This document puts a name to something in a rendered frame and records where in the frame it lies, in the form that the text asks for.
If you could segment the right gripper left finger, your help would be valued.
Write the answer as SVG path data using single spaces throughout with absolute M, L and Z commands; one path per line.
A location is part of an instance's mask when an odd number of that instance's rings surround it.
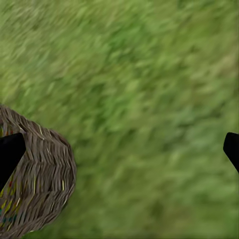
M 26 152 L 21 132 L 0 137 L 0 192 Z

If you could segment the wicker basket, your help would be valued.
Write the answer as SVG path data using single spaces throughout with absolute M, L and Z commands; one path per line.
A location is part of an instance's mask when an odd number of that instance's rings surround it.
M 62 134 L 46 129 L 2 104 L 0 125 L 3 137 L 21 132 L 26 146 L 26 152 L 0 196 L 0 208 L 6 201 L 0 211 L 0 239 L 20 239 L 52 224 L 66 201 L 68 206 L 75 190 L 77 167 L 71 145 Z M 13 195 L 10 195 L 12 189 Z M 11 207 L 5 213 L 10 202 Z

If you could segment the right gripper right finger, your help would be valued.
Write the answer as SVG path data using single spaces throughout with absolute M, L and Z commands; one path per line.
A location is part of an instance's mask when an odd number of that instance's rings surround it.
M 228 132 L 223 150 L 239 173 L 239 134 Z

